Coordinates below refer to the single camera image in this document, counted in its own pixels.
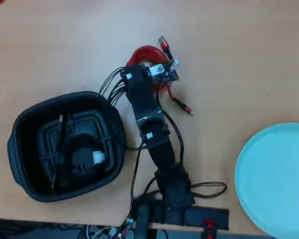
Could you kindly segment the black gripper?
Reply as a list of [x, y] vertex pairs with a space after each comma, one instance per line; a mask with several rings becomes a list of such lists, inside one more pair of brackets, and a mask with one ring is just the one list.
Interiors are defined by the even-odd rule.
[[132, 65], [124, 68], [124, 84], [137, 85], [145, 84], [151, 86], [149, 68], [146, 65]]

